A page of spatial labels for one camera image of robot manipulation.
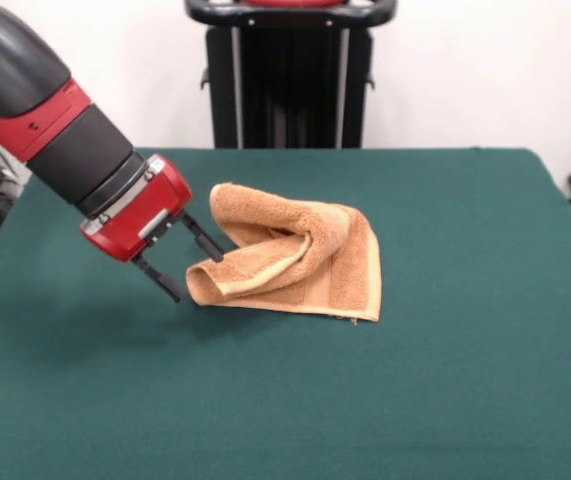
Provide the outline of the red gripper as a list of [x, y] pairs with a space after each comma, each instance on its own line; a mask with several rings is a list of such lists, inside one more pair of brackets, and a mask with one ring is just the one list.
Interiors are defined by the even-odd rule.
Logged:
[[[178, 215], [192, 198], [192, 190], [177, 167], [154, 154], [145, 161], [142, 176], [98, 216], [84, 219], [80, 231], [108, 256], [121, 262], [132, 260], [175, 303], [180, 303], [183, 290], [179, 283], [138, 254], [147, 247], [152, 231]], [[189, 213], [182, 211], [180, 222], [212, 261], [223, 261], [225, 252]]]

